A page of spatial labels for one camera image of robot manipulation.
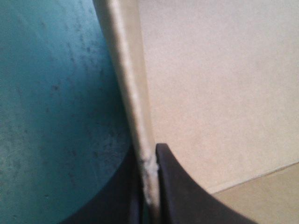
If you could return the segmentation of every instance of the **teal surface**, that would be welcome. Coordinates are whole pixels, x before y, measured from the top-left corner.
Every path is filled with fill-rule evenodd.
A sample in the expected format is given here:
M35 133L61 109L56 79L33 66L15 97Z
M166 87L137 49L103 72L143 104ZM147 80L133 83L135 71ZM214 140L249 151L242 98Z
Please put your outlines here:
M131 140L92 0L0 1L0 224L54 224Z

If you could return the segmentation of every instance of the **black curved object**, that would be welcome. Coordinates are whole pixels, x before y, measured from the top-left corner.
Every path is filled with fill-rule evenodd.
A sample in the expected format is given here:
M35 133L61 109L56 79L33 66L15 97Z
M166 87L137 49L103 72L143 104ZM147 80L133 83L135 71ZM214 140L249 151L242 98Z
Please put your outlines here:
M131 148L105 187L61 224L140 224L142 205L142 187Z
M157 144L163 224L254 224L203 190L167 144Z

